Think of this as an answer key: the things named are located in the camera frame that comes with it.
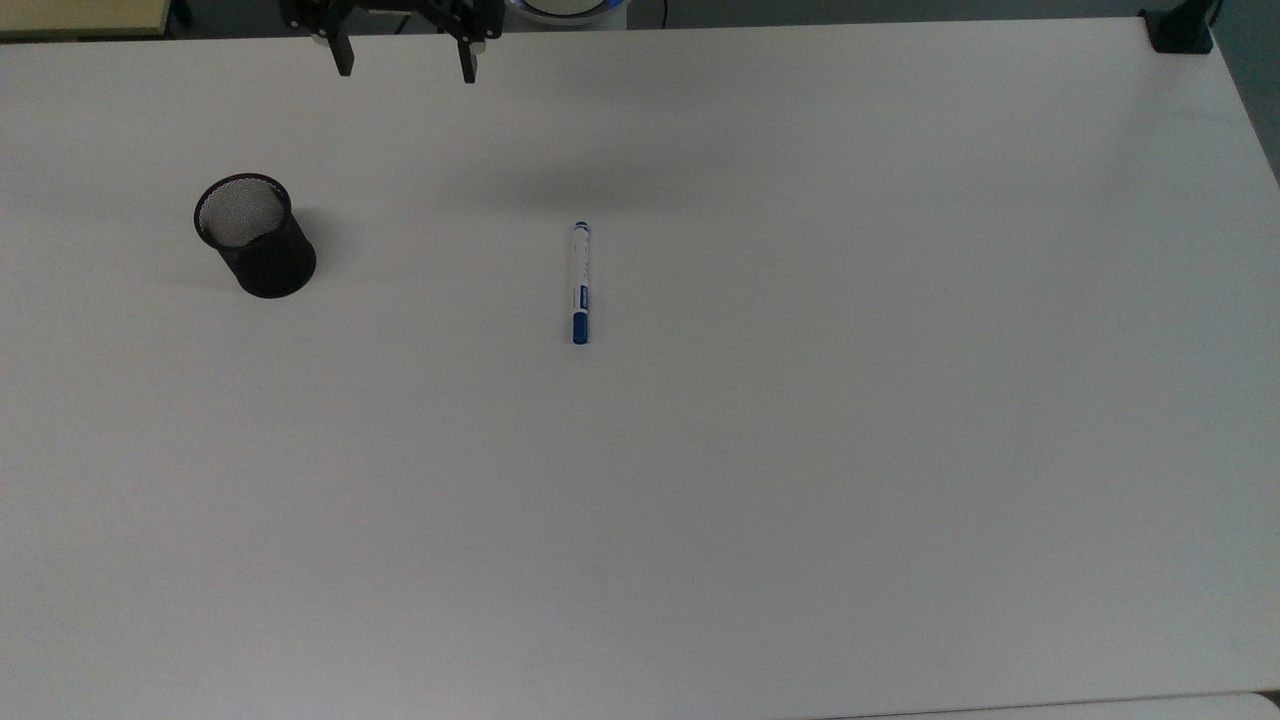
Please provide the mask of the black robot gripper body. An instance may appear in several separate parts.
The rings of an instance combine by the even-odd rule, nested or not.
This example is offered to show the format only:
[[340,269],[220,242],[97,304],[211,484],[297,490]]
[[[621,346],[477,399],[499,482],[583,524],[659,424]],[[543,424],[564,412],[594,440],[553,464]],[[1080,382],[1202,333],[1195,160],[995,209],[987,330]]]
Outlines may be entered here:
[[355,12],[420,15],[462,42],[484,42],[502,36],[506,23],[503,1],[282,1],[285,26],[321,38],[346,36],[346,23]]

